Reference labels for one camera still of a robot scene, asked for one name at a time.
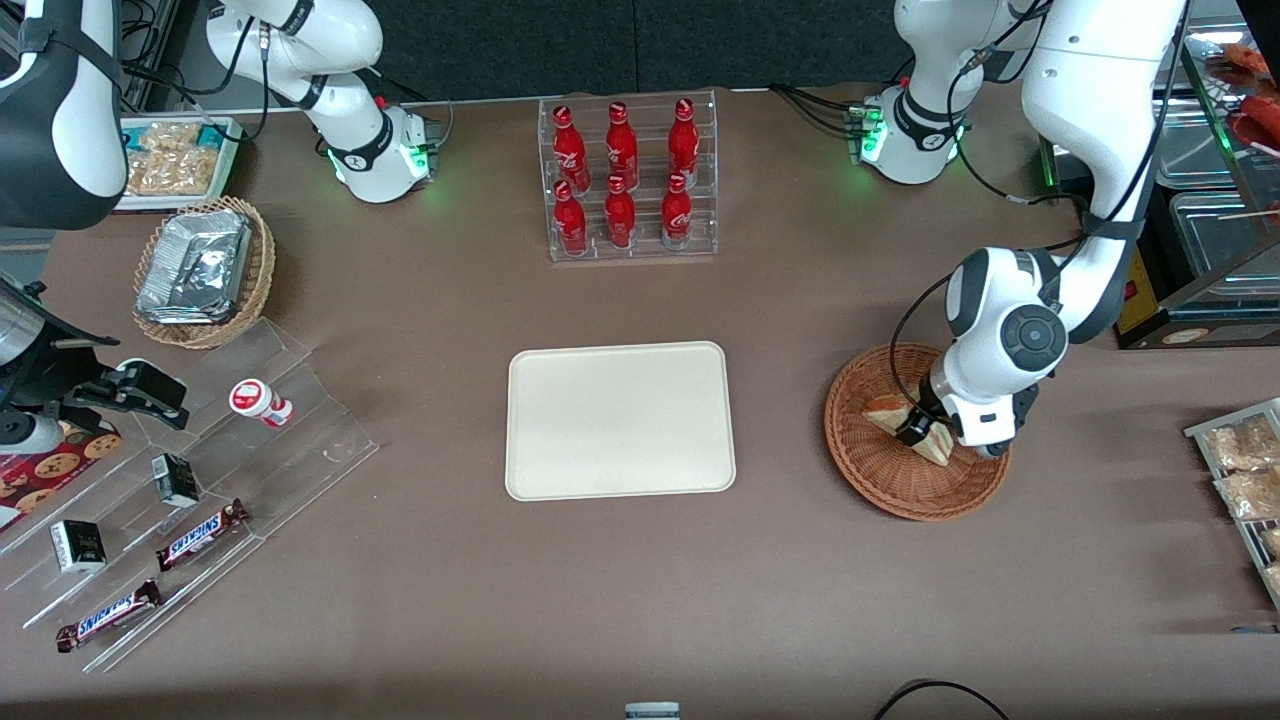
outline label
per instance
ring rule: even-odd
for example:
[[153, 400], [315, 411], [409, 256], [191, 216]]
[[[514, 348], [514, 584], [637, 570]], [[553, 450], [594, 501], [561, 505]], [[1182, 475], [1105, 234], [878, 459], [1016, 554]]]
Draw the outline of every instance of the label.
[[200, 550], [201, 547], [211, 542], [214, 539], [211, 537], [212, 533], [218, 530], [218, 528], [220, 528], [221, 524], [223, 524], [223, 514], [219, 512], [218, 515], [214, 515], [212, 518], [197, 525], [189, 533], [175, 539], [173, 544], [169, 546], [169, 560], [173, 560], [184, 552], [195, 552], [196, 550]]
[[124, 616], [124, 614], [128, 612], [131, 607], [133, 607], [133, 596], [129, 594], [128, 597], [122, 597], [114, 603], [81, 620], [79, 625], [76, 626], [76, 634], [83, 638], [84, 635], [92, 633], [93, 630], [97, 630], [99, 628], [110, 625], [115, 620], [119, 620], [122, 616]]

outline glass display case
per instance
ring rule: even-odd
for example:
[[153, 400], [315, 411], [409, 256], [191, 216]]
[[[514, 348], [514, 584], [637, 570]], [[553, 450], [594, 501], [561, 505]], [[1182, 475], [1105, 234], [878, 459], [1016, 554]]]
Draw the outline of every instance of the glass display case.
[[1266, 214], [1280, 209], [1280, 142], [1240, 110], [1276, 90], [1228, 61], [1230, 45], [1257, 47], [1240, 17], [1188, 26], [1187, 92], [1170, 101], [1157, 145], [1123, 347], [1280, 345], [1280, 214]]

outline small bottle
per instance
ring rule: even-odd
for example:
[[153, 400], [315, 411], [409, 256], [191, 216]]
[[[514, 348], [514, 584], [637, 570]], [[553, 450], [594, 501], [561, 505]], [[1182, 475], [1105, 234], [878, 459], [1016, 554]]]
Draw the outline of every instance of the small bottle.
[[667, 136], [667, 152], [672, 173], [685, 176], [685, 188], [698, 184], [698, 126], [694, 124], [694, 101], [676, 101], [676, 124]]
[[689, 217], [692, 202], [685, 192], [685, 176], [671, 173], [667, 196], [662, 199], [662, 243], [667, 250], [684, 250], [689, 245]]
[[627, 250], [636, 234], [636, 204], [627, 192], [623, 176], [609, 176], [609, 196], [604, 199], [604, 218], [609, 224], [609, 242], [620, 250]]
[[273, 391], [262, 380], [241, 380], [228, 397], [232, 410], [246, 418], [257, 418], [271, 428], [284, 427], [293, 418], [293, 402]]
[[575, 195], [582, 195], [591, 187], [591, 173], [586, 169], [586, 143], [573, 127], [573, 113], [564, 105], [552, 110], [556, 123], [556, 163], [561, 174], [573, 186]]
[[609, 132], [604, 136], [609, 149], [609, 173], [617, 173], [626, 181], [627, 190], [640, 184], [640, 152], [636, 143], [636, 131], [627, 122], [627, 106], [622, 102], [609, 104]]
[[573, 197], [567, 181], [556, 181], [556, 232], [561, 236], [564, 252], [577, 258], [586, 254], [586, 213]]

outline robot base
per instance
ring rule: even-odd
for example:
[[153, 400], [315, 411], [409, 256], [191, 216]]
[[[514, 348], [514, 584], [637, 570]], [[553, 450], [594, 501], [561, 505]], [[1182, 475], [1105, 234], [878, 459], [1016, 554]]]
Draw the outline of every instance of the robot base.
[[329, 152], [338, 179], [365, 202], [390, 202], [422, 182], [435, 179], [440, 123], [404, 111], [384, 110], [392, 122], [392, 142], [366, 170], [344, 168]]
[[[937, 149], [920, 150], [899, 128], [895, 101], [900, 95], [901, 87], [890, 87], [845, 111], [845, 129], [858, 135], [849, 140], [849, 158], [855, 165], [876, 168], [893, 182], [923, 184], [942, 174], [957, 150], [946, 133], [937, 135]], [[956, 137], [963, 135], [964, 127], [957, 128]]]

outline cookie box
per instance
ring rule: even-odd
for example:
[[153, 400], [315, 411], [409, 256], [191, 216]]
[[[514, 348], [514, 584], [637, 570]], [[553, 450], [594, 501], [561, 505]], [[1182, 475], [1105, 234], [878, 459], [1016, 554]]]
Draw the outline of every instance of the cookie box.
[[0, 455], [0, 533], [119, 446], [120, 434], [109, 423], [93, 434], [63, 423], [63, 442], [51, 452]]

